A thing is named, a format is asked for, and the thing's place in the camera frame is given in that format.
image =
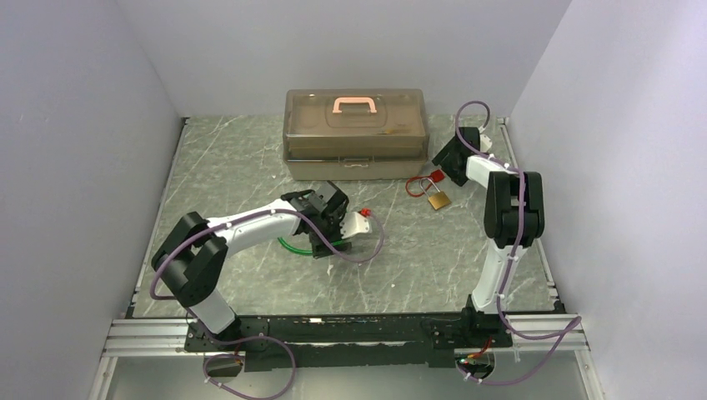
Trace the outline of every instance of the green cable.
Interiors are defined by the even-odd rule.
[[[296,248],[293,245],[285,242],[285,239],[278,237],[278,242],[283,245],[284,248],[286,248],[288,251],[291,253],[298,254],[300,256],[311,256],[312,251],[311,250],[304,250],[303,248]],[[338,242],[333,242],[332,246],[338,246],[339,244],[343,243],[343,240],[339,240]]]

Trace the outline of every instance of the padlock shackle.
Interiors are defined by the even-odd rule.
[[[419,180],[420,189],[422,189],[422,193],[427,194],[427,190],[424,188],[424,185],[422,184],[422,182],[424,182],[424,181],[429,181],[429,183],[432,184],[434,189],[437,190],[437,193],[442,192],[441,190],[439,190],[439,187],[437,187],[437,184],[434,183],[434,181],[432,180],[431,177],[422,177]]]

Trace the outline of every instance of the toolbox lid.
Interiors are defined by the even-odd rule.
[[[427,152],[419,89],[290,90],[283,142],[289,158],[402,157]]]

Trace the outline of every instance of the wall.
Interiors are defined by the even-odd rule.
[[[703,398],[707,3],[574,0],[511,116],[608,399]]]
[[[88,395],[179,133],[112,1],[0,6],[0,398]]]
[[[509,115],[569,0],[118,0],[182,115],[282,113],[291,88],[421,88]]]

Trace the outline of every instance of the table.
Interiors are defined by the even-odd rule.
[[[479,126],[480,116],[463,126]],[[191,117],[187,120],[166,195],[148,250],[149,258],[185,213],[222,217],[263,206],[281,194],[317,188],[295,182],[282,162],[282,116]],[[452,137],[451,115],[429,116],[432,157]],[[509,145],[494,121],[485,132],[491,152],[510,160]],[[424,169],[433,170],[431,163]],[[424,313],[458,311],[474,289],[486,253],[485,191],[439,183],[452,204],[435,212],[424,198],[406,194],[404,181],[336,182],[348,195],[349,211],[370,208],[384,222],[381,253],[362,265],[336,257],[294,255],[275,240],[261,243],[225,263],[218,290],[238,314]],[[354,256],[373,251],[377,233],[353,238]],[[304,235],[289,239],[308,246]],[[148,289],[154,272],[146,267],[133,316],[176,317],[176,301],[155,302]],[[160,283],[158,292],[168,291]],[[537,245],[521,260],[509,290],[512,311],[551,310],[547,277]]]

